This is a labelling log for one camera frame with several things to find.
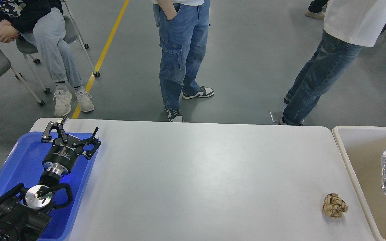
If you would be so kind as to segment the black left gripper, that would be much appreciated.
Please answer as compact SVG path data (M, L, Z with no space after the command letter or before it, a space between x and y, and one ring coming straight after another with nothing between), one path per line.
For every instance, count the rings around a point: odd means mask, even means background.
M44 171L50 171L58 175L70 174L78 158L83 156L83 159L91 160L101 145L101 141L95 136L98 127L95 128L92 136L86 139L67 135L63 124L68 117L69 115L66 114L60 122L48 122L42 134L42 143L52 143L49 152L42 161ZM52 130L56 130L57 138L52 138L50 134ZM92 145L92 149L85 150L84 148L89 145Z

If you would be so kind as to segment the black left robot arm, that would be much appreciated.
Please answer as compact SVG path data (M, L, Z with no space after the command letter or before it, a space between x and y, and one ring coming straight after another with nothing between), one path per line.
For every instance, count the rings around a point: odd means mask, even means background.
M64 241L101 145L62 120L21 136L0 170L0 241Z

